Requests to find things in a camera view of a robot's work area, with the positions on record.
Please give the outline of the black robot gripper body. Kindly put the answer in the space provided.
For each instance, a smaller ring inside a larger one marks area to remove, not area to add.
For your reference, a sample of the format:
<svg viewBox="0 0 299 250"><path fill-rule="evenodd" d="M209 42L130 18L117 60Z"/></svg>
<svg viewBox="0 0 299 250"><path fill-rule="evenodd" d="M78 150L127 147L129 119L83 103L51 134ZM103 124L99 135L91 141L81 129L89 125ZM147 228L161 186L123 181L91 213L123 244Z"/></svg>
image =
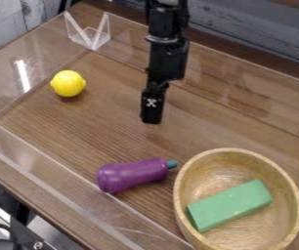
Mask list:
<svg viewBox="0 0 299 250"><path fill-rule="evenodd" d="M185 77L190 41L182 35L173 39L147 36L149 68L145 91L162 93L171 80Z"/></svg>

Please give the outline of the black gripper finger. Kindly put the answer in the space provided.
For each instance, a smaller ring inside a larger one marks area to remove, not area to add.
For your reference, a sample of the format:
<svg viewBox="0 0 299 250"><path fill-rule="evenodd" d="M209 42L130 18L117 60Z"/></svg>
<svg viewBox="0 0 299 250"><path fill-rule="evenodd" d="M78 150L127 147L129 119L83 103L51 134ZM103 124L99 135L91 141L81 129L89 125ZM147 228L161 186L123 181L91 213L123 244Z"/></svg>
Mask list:
<svg viewBox="0 0 299 250"><path fill-rule="evenodd" d="M143 89L141 94L141 119L143 123L158 124L163 111L165 92Z"/></svg>

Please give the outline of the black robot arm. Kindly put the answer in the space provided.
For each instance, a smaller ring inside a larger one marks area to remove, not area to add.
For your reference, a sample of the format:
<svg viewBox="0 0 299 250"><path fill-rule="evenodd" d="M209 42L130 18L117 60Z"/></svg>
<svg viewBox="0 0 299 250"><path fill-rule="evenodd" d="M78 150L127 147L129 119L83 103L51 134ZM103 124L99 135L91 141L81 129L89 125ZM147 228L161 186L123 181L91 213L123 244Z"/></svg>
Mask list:
<svg viewBox="0 0 299 250"><path fill-rule="evenodd" d="M169 81L185 76L190 41L182 31L190 18L187 0L146 0L146 15L149 67L141 95L141 119L143 123L158 124Z"/></svg>

